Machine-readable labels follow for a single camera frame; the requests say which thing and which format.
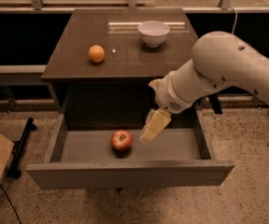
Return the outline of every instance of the speckled floor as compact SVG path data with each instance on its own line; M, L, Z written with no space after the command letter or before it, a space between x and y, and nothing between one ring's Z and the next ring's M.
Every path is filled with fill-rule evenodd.
M20 179L3 185L22 223L269 223L269 108L223 105L223 115L204 109L219 160L235 167L219 187L166 189L42 190L24 172L44 159L57 113L0 113L0 133L18 140L29 117L37 131L28 138ZM18 223L0 191L0 223Z

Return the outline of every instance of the bowl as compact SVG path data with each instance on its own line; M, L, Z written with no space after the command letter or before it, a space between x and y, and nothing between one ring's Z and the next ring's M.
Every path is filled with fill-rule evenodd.
M137 31L150 48L157 48L166 39L170 27L161 21L144 21L137 26Z

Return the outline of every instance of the red apple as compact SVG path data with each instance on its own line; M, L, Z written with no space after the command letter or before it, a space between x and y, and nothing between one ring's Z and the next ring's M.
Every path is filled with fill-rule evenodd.
M125 130L117 130L112 134L111 144L118 152L127 151L132 147L133 137Z

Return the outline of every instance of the white humanoid robot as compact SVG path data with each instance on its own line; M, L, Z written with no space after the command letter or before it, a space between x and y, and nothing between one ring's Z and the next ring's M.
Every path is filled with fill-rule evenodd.
M235 35L212 32L194 45L192 59L149 83L158 110L149 112L141 141L152 141L171 120L199 98L235 86L269 104L269 59Z

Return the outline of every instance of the orange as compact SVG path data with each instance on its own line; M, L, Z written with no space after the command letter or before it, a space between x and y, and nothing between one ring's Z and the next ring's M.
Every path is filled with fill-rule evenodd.
M93 45L89 48L89 57L91 61L100 63L105 58L105 50L98 45Z

